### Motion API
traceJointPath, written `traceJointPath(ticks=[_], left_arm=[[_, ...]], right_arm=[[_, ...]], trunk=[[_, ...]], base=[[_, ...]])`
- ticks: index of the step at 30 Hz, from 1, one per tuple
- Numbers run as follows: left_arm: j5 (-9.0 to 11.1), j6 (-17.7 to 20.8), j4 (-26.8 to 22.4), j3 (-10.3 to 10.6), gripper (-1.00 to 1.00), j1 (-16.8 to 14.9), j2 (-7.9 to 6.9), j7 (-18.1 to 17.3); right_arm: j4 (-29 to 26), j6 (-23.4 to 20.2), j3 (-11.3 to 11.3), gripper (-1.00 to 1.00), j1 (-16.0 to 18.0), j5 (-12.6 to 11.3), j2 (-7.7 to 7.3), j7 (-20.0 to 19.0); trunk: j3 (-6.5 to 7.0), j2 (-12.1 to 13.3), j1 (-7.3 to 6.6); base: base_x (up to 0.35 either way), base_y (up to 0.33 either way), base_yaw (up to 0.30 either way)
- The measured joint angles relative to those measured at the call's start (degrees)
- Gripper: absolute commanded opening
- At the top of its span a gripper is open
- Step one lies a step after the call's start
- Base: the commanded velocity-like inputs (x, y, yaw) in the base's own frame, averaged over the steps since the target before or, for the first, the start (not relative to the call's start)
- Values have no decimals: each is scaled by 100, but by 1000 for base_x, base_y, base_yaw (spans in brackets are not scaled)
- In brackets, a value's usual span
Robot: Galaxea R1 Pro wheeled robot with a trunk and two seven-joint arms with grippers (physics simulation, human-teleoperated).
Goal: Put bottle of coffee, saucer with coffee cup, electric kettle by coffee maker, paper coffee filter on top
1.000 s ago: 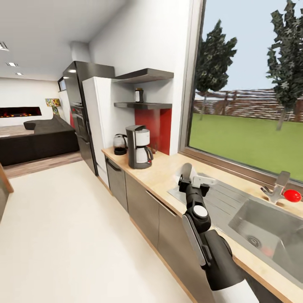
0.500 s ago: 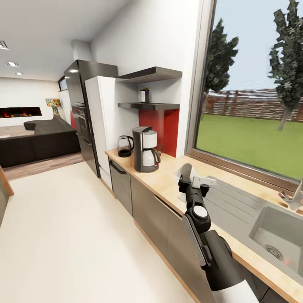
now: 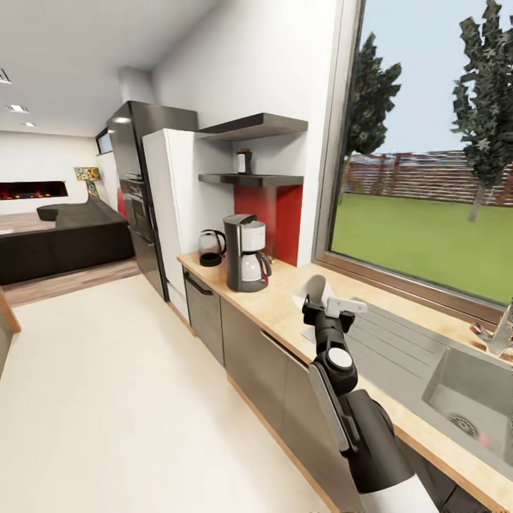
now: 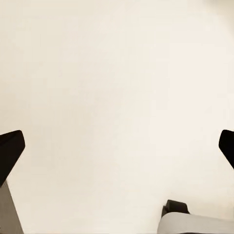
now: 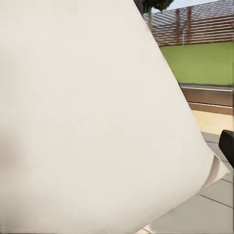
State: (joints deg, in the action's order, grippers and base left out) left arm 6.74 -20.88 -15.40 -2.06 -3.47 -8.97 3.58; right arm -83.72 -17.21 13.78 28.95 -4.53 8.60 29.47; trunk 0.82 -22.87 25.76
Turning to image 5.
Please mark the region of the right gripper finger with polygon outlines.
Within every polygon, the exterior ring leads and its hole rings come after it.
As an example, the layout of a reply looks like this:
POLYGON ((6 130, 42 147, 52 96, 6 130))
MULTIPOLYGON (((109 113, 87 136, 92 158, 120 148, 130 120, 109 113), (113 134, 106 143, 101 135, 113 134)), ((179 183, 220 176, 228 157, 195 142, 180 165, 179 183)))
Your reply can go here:
POLYGON ((223 130, 218 146, 234 169, 234 132, 223 130))

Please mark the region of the paper coffee filter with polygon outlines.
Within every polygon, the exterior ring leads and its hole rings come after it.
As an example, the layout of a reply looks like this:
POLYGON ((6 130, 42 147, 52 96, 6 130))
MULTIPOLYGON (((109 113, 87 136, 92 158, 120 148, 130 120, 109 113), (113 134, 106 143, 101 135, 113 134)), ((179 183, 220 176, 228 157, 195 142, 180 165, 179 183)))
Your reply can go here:
POLYGON ((134 0, 0 0, 0 234, 136 234, 228 173, 134 0))

